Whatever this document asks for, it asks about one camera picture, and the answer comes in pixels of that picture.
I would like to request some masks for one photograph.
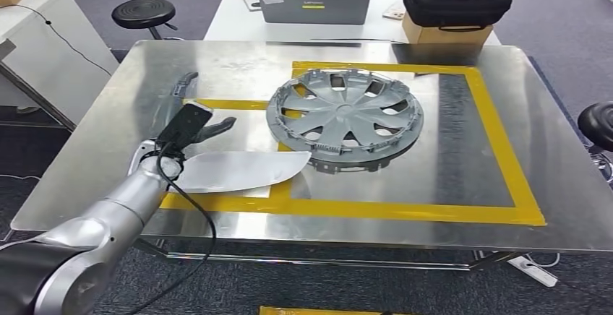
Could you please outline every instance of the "black carrying case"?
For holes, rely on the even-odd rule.
[[[513,0],[404,0],[409,16],[422,27],[479,26],[500,20]]]

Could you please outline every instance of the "stool seat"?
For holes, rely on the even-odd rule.
[[[140,29],[165,24],[175,14],[174,5],[166,0],[131,0],[117,6],[111,16],[123,28]]]
[[[613,102],[603,102],[585,108],[577,124],[594,145],[607,151],[613,151]]]

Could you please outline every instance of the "wire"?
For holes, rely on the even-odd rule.
[[[208,260],[209,256],[211,255],[211,253],[213,252],[213,248],[215,247],[215,243],[217,241],[217,229],[215,228],[215,223],[213,222],[213,219],[211,218],[209,212],[207,212],[206,210],[204,210],[200,204],[196,203],[196,201],[193,200],[193,198],[191,198],[185,191],[183,191],[182,188],[180,188],[179,186],[177,186],[174,181],[172,181],[165,173],[164,173],[164,169],[162,168],[162,157],[166,154],[166,152],[168,152],[168,149],[173,145],[172,142],[169,142],[168,144],[164,145],[164,147],[162,148],[162,150],[160,151],[160,154],[158,155],[158,159],[155,162],[155,165],[158,169],[158,172],[160,174],[160,176],[168,183],[168,185],[172,186],[175,188],[175,190],[177,190],[178,193],[180,193],[183,197],[185,197],[185,199],[187,199],[189,201],[189,203],[192,203],[192,205],[198,210],[200,211],[200,213],[202,213],[202,216],[204,216],[209,224],[209,227],[211,229],[211,244],[209,246],[209,249],[207,251],[207,253],[205,254],[205,256],[202,258],[202,261],[200,261],[200,263],[198,263],[196,266],[194,266],[194,268],[192,268],[192,270],[190,270],[189,272],[187,272],[183,277],[180,277],[177,281],[173,282],[172,284],[170,284],[165,290],[163,290],[162,292],[160,292],[159,294],[157,294],[156,296],[152,297],[149,301],[144,302],[142,305],[138,306],[137,308],[134,308],[133,310],[131,310],[130,312],[127,313],[127,315],[135,315],[138,314],[139,312],[141,312],[141,310],[143,310],[144,308],[147,308],[148,306],[150,306],[151,304],[155,303],[156,301],[158,301],[160,298],[162,298],[163,296],[169,294],[170,292],[172,292],[173,290],[175,290],[177,287],[179,287],[183,282],[185,282],[185,280],[189,279],[192,275],[194,275],[198,269],[200,267],[202,267],[202,265]]]
[[[525,257],[528,259],[528,261],[530,261],[530,263],[532,263],[532,264],[534,264],[535,266],[540,267],[540,268],[550,268],[550,267],[553,267],[553,266],[557,266],[557,264],[559,264],[559,262],[560,262],[560,253],[557,253],[557,254],[556,254],[556,258],[555,258],[555,260],[554,260],[552,263],[550,263],[550,264],[540,264],[540,263],[536,263],[536,262],[535,262],[535,261],[532,259],[532,256],[530,256],[530,254],[526,254],[526,255],[524,255],[524,256],[525,256]]]
[[[94,61],[90,60],[87,58],[86,55],[84,55],[81,51],[78,51],[77,49],[74,48],[74,46],[72,46],[72,44],[70,44],[70,42],[62,37],[57,30],[55,29],[55,27],[53,27],[53,25],[51,24],[51,21],[49,21],[44,15],[42,15],[38,10],[32,9],[30,7],[26,7],[26,6],[20,6],[19,4],[10,4],[8,6],[4,6],[4,7],[0,7],[0,9],[2,8],[7,8],[7,7],[19,7],[19,8],[24,8],[24,9],[29,9],[32,12],[35,12],[36,14],[38,14],[39,17],[42,17],[43,20],[45,20],[45,24],[47,24],[49,26],[49,28],[51,28],[51,30],[60,38],[62,39],[75,53],[78,53],[79,55],[81,55],[82,58],[84,58],[87,62],[93,64],[94,66],[98,67],[100,70],[102,70],[103,72],[105,72],[108,76],[112,77],[113,75],[107,71],[106,69],[104,69],[104,67],[102,67],[101,65],[95,63]]]
[[[19,180],[25,180],[25,179],[40,180],[40,178],[37,176],[12,176],[10,174],[0,174],[0,178],[13,178],[13,179],[19,179]]]

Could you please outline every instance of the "yellow taped square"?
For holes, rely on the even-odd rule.
[[[317,310],[317,309],[298,309],[298,308],[273,308],[272,306],[260,306],[260,315],[381,315],[381,311],[371,312],[371,311]]]
[[[313,69],[357,68],[373,72],[411,72],[462,74],[466,78],[477,111],[481,117],[494,157],[513,200],[514,207],[490,207],[449,204],[411,204],[390,202],[350,202],[332,199],[291,198],[291,180],[271,186],[268,198],[231,197],[223,194],[193,194],[204,209],[217,212],[265,212],[282,215],[355,217],[382,220],[418,220],[449,223],[495,223],[510,225],[546,225],[532,194],[526,176],[515,156],[498,112],[489,96],[481,73],[469,66],[431,66],[417,64],[361,64],[343,62],[292,63],[292,76]],[[198,100],[216,109],[265,110],[266,101]],[[288,148],[279,144],[280,151]],[[160,206],[163,209],[193,210],[178,194],[169,193]]]

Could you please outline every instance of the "black cable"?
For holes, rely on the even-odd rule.
[[[126,315],[135,315],[139,312],[141,312],[141,310],[143,310],[144,308],[147,308],[148,306],[150,306],[151,304],[155,303],[156,301],[158,301],[160,298],[162,298],[163,296],[169,294],[170,292],[172,292],[173,290],[175,290],[178,286],[180,286],[183,282],[185,282],[185,280],[189,279],[192,275],[194,275],[198,269],[200,267],[202,267],[202,265],[208,260],[209,256],[211,255],[211,253],[213,252],[213,248],[215,247],[215,242],[217,241],[217,230],[215,228],[215,223],[213,222],[213,219],[211,218],[209,212],[207,212],[206,210],[204,210],[204,208],[202,208],[200,206],[200,204],[196,203],[196,201],[193,200],[193,198],[191,198],[185,191],[183,191],[182,188],[180,188],[179,186],[177,186],[174,181],[172,181],[165,173],[164,170],[162,169],[162,157],[168,152],[168,149],[173,145],[172,142],[164,145],[164,147],[162,148],[162,150],[160,151],[160,154],[158,155],[158,159],[155,162],[155,165],[158,169],[158,172],[160,174],[160,176],[168,183],[168,185],[172,186],[175,188],[175,190],[177,190],[178,193],[180,193],[183,197],[185,197],[185,199],[187,199],[189,201],[189,203],[192,203],[192,205],[198,209],[198,211],[200,211],[200,213],[202,213],[202,215],[207,219],[209,227],[211,229],[211,244],[209,246],[209,249],[207,251],[207,253],[205,254],[205,256],[202,258],[202,261],[200,261],[200,263],[198,263],[196,266],[194,266],[194,268],[192,268],[192,270],[190,270],[189,272],[187,272],[183,277],[180,277],[177,281],[173,282],[172,284],[170,284],[166,289],[164,289],[162,292],[160,292],[159,294],[157,294],[156,296],[154,296],[153,298],[151,298],[149,301],[144,302],[142,305],[138,306],[137,308],[134,308],[133,310],[131,310],[130,312],[128,312]]]
[[[19,7],[19,8],[25,8],[25,9],[29,9],[29,10],[31,10],[32,12],[35,12],[36,14],[38,14],[38,16],[39,16],[39,17],[42,17],[42,18],[43,18],[43,20],[45,20],[45,24],[47,24],[47,25],[48,25],[48,26],[51,28],[51,30],[52,30],[52,31],[53,31],[53,32],[54,32],[54,33],[55,33],[55,34],[56,34],[56,35],[57,35],[57,36],[58,36],[60,39],[62,39],[62,40],[63,40],[63,41],[64,41],[64,42],[65,42],[65,43],[66,43],[66,44],[67,44],[67,45],[68,45],[68,46],[69,46],[69,47],[70,47],[70,48],[71,48],[71,49],[72,49],[72,50],[73,50],[75,53],[78,53],[79,55],[81,55],[81,57],[82,57],[82,58],[84,58],[84,59],[85,59],[87,62],[89,62],[89,63],[93,64],[93,65],[94,65],[94,66],[96,66],[96,67],[98,67],[99,69],[101,69],[102,71],[104,71],[106,74],[108,74],[110,77],[112,77],[112,76],[113,76],[113,75],[112,75],[112,74],[111,74],[109,71],[107,71],[106,69],[104,69],[104,67],[102,67],[101,65],[99,65],[99,64],[95,63],[94,61],[92,61],[92,60],[88,59],[88,58],[86,57],[86,55],[84,55],[84,54],[83,54],[81,51],[78,51],[77,49],[75,49],[75,48],[74,48],[74,46],[72,46],[72,44],[70,44],[70,42],[69,42],[69,41],[68,41],[66,38],[62,37],[62,36],[61,36],[61,35],[60,35],[60,34],[57,32],[57,30],[55,29],[55,27],[53,27],[53,25],[51,24],[51,21],[49,21],[49,20],[48,20],[48,19],[47,19],[47,18],[46,18],[44,15],[42,15],[42,14],[41,14],[41,13],[40,13],[38,10],[32,9],[32,8],[30,8],[30,7],[26,7],[26,6],[20,6],[19,4],[10,4],[10,5],[8,5],[8,6],[0,7],[0,9],[2,9],[2,8],[7,8],[7,7]]]

